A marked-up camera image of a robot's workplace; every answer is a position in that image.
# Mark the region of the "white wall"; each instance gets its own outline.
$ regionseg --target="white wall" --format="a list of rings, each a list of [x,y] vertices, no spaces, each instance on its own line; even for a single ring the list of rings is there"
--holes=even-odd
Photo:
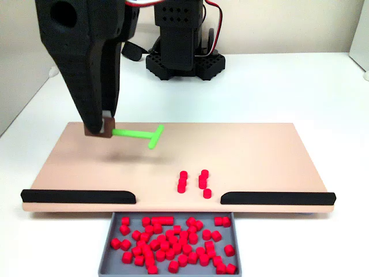
[[[224,14],[217,49],[233,53],[348,52],[364,0],[214,0]],[[206,6],[204,30],[218,11]],[[153,8],[141,9],[131,40],[149,49],[159,35]]]
[[[34,0],[0,0],[0,135],[48,79]]]

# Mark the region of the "mounting hole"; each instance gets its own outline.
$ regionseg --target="mounting hole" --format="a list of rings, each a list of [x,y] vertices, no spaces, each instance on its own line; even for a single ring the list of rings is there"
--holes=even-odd
[[[64,27],[73,28],[77,23],[76,10],[68,2],[59,1],[53,4],[50,16],[56,23]]]

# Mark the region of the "cable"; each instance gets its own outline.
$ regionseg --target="cable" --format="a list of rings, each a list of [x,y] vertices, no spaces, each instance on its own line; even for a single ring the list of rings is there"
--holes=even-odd
[[[210,49],[210,51],[207,54],[205,54],[205,55],[196,55],[195,57],[207,57],[207,56],[210,56],[214,52],[215,47],[216,47],[217,42],[218,42],[220,28],[221,28],[221,23],[222,23],[222,20],[223,20],[223,12],[222,12],[221,8],[219,7],[219,5],[216,4],[216,3],[213,3],[213,2],[211,2],[209,0],[205,0],[205,2],[208,5],[210,5],[210,6],[214,6],[214,7],[217,7],[218,8],[218,10],[219,10],[218,28],[217,28],[216,36],[214,38],[213,45],[212,45],[212,48]]]
[[[126,5],[131,7],[144,8],[156,5],[165,0],[126,0]]]
[[[204,23],[205,19],[206,19],[206,7],[204,4],[202,4],[202,7],[204,9],[204,17],[202,18],[202,23]]]

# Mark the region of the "black rubber edge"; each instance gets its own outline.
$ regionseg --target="black rubber edge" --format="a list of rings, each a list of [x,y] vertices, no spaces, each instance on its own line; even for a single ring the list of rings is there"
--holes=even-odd
[[[136,204],[126,190],[24,189],[21,197],[24,203]]]
[[[334,205],[333,192],[227,192],[222,205]]]

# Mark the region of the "tan platform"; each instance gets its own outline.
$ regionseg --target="tan platform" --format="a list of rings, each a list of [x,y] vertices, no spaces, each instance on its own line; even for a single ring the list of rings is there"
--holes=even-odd
[[[153,132],[157,123],[117,123],[120,129]],[[136,204],[23,203],[26,211],[232,211],[330,212],[333,205],[221,205],[229,191],[327,192],[291,123],[164,123],[154,150],[148,140],[84,135],[71,122],[32,189],[128,190]],[[202,197],[198,175],[208,169],[211,199]],[[176,191],[179,172],[187,190]]]

